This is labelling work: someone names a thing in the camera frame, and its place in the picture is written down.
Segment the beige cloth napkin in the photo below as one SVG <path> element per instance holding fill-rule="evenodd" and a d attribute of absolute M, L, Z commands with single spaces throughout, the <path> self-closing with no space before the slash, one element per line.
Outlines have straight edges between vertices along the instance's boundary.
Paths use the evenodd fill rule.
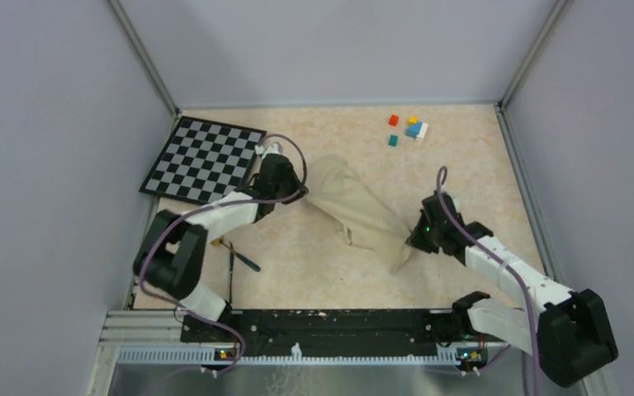
<path fill-rule="evenodd" d="M 362 183 L 344 158 L 327 155 L 312 162 L 307 187 L 307 201 L 340 224 L 338 232 L 347 245 L 374 252 L 393 274 L 409 260 L 406 223 Z"/>

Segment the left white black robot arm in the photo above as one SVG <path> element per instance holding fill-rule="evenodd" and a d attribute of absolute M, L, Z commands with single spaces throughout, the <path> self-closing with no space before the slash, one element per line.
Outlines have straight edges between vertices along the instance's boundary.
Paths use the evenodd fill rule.
<path fill-rule="evenodd" d="M 306 178 L 297 176 L 292 162 L 282 154 L 269 153 L 249 185 L 194 210 L 160 210 L 133 264 L 140 291 L 200 317 L 200 329 L 212 341 L 227 338 L 232 328 L 227 315 L 231 304 L 201 280 L 207 246 L 307 192 Z"/>

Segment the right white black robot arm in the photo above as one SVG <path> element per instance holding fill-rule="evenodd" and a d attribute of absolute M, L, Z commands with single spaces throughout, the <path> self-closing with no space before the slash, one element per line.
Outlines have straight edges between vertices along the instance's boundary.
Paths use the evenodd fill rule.
<path fill-rule="evenodd" d="M 509 251 L 483 224 L 464 223 L 446 192 L 423 199 L 408 244 L 455 257 L 518 301 L 513 308 L 485 292 L 460 298 L 451 317 L 452 331 L 460 339 L 472 340 L 479 333 L 497 337 L 530 355 L 535 370 L 563 388 L 618 358 L 599 294 L 553 280 Z"/>

